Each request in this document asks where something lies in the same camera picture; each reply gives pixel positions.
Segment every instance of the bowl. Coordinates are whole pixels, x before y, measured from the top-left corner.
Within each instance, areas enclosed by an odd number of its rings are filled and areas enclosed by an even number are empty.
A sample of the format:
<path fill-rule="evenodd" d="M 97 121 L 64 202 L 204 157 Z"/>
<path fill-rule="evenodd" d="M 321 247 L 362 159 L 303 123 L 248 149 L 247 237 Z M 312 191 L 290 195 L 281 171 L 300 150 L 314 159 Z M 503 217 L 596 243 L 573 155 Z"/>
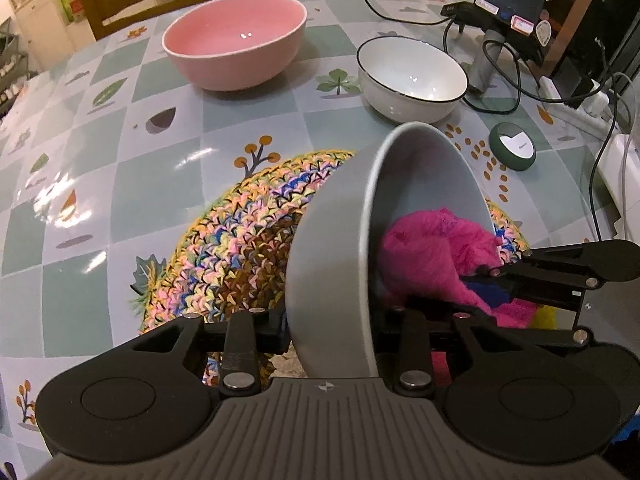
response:
<path fill-rule="evenodd" d="M 414 38 L 372 38 L 359 47 L 356 58 L 365 99 L 398 123 L 441 120 L 469 85 L 456 60 Z"/>
<path fill-rule="evenodd" d="M 305 6 L 297 0 L 211 0 L 169 25 L 162 47 L 194 85 L 242 90 L 291 63 L 305 23 Z"/>
<path fill-rule="evenodd" d="M 398 126 L 318 189 L 293 238 L 285 282 L 293 343 L 310 377 L 377 376 L 369 290 L 380 240 L 401 216 L 443 207 L 494 232 L 462 154 L 423 123 Z"/>

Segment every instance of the ribbed gray panel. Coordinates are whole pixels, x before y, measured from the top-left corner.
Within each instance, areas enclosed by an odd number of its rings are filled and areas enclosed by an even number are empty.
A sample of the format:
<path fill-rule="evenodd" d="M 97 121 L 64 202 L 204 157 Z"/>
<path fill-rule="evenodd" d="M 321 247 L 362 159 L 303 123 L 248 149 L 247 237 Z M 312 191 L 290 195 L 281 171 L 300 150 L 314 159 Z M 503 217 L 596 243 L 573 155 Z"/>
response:
<path fill-rule="evenodd" d="M 396 396 L 377 378 L 329 383 L 278 378 L 226 400 L 203 433 L 161 458 L 98 466 L 58 455 L 31 480 L 623 479 L 599 457 L 504 462 L 461 440 L 428 400 Z"/>

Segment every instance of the crocheted placemat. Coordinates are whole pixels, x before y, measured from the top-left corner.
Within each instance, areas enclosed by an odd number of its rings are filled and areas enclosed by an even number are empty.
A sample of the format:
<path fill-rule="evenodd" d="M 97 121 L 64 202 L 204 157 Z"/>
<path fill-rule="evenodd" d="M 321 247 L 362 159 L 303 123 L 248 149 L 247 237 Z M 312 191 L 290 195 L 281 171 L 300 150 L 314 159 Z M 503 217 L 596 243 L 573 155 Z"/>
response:
<path fill-rule="evenodd" d="M 267 168 L 214 202 L 188 229 L 168 264 L 154 256 L 139 258 L 137 278 L 145 283 L 136 280 L 132 287 L 140 294 L 141 332 L 188 312 L 218 322 L 240 308 L 275 306 L 284 293 L 290 244 L 306 204 L 352 155 L 313 152 Z M 501 259 L 517 260 L 526 241 L 500 208 L 487 202 L 503 240 Z M 264 380 L 274 370 L 269 358 L 262 356 L 260 363 Z M 299 372 L 296 361 L 293 350 L 275 359 L 293 374 Z M 216 383 L 219 362 L 220 355 L 210 356 L 206 383 Z"/>

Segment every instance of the white cabinet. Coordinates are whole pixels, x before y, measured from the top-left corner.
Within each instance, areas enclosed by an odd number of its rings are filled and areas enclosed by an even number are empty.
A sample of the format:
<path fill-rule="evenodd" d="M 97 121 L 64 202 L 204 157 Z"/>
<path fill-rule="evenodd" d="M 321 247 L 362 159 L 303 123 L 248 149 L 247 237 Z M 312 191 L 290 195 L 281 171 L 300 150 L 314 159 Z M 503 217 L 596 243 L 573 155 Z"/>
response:
<path fill-rule="evenodd" d="M 73 54 L 74 46 L 52 0 L 31 0 L 16 10 L 15 17 L 27 50 L 43 70 Z"/>

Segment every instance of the pink bowl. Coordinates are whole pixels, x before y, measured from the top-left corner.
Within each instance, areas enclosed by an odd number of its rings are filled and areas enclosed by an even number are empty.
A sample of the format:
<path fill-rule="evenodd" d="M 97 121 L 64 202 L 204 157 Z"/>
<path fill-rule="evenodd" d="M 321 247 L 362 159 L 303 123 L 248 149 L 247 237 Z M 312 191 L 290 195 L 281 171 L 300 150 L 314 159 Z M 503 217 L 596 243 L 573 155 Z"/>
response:
<path fill-rule="evenodd" d="M 305 6 L 297 0 L 211 0 L 175 20 L 162 47 L 194 85 L 241 90 L 291 63 L 305 23 Z"/>

